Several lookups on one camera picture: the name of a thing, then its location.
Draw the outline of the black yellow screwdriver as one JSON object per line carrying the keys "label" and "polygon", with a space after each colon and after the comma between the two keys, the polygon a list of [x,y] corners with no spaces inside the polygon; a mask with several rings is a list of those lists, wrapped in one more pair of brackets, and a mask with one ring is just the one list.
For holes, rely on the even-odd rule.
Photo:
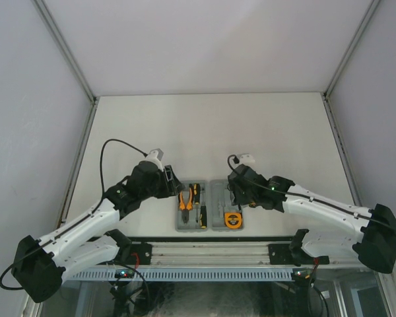
{"label": "black yellow screwdriver", "polygon": [[200,204],[201,199],[201,185],[199,183],[190,184],[189,187],[192,191],[192,202],[194,205]]}
{"label": "black yellow screwdriver", "polygon": [[205,188],[201,189],[200,195],[199,226],[201,229],[207,228],[207,206],[205,198]]}

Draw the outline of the grey plastic tool case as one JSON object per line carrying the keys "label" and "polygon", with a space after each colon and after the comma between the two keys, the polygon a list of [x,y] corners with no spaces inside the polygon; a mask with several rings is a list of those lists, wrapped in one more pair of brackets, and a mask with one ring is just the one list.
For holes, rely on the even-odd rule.
{"label": "grey plastic tool case", "polygon": [[[212,180],[206,182],[204,180],[186,180],[182,184],[184,186],[183,196],[187,199],[189,194],[189,185],[199,183],[201,189],[205,188],[205,198],[207,206],[207,228],[201,229],[199,226],[199,210],[200,204],[194,205],[189,212],[188,224],[183,224],[181,211],[179,210],[179,201],[176,206],[176,224],[175,228],[178,232],[201,232],[211,229],[213,231],[238,231],[245,227],[242,208],[232,203],[232,193],[229,190],[226,180]],[[240,229],[229,229],[224,223],[225,213],[241,213],[242,227]]]}

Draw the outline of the orange black pliers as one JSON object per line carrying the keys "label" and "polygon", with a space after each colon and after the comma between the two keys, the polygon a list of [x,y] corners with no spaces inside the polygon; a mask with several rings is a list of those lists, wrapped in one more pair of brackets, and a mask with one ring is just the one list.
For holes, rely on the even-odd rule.
{"label": "orange black pliers", "polygon": [[178,195],[179,210],[181,211],[181,220],[185,225],[188,224],[189,212],[193,209],[193,198],[194,190],[192,184],[189,185],[189,194],[187,199],[184,198],[183,192],[180,192]]}

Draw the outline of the orange tape measure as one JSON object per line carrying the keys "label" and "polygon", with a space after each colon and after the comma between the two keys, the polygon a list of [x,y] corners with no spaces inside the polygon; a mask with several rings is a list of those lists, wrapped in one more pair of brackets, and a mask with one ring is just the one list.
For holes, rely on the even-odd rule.
{"label": "orange tape measure", "polygon": [[243,219],[241,213],[225,213],[224,223],[229,229],[240,229],[242,227]]}

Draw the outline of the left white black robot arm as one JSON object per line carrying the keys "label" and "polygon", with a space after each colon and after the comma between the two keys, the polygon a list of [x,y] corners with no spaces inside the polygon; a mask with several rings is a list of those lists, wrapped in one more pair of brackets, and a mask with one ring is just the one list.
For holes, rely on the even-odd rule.
{"label": "left white black robot arm", "polygon": [[44,302],[77,273],[96,264],[124,264],[131,257],[128,238],[116,225],[149,198],[177,196],[184,189],[170,165],[142,161],[131,175],[108,188],[94,207],[38,239],[28,235],[17,246],[11,273],[35,302]]}

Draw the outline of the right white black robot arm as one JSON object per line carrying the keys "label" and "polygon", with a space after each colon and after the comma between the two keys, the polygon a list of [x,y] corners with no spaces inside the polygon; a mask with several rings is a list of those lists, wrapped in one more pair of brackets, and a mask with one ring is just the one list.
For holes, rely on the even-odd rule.
{"label": "right white black robot arm", "polygon": [[290,244],[290,256],[299,263],[310,258],[352,255],[369,269],[392,273],[396,262],[396,218],[390,208],[373,209],[339,203],[306,190],[281,176],[269,179],[240,164],[228,176],[235,205],[262,207],[284,214],[314,218],[333,226],[322,233],[300,229]]}

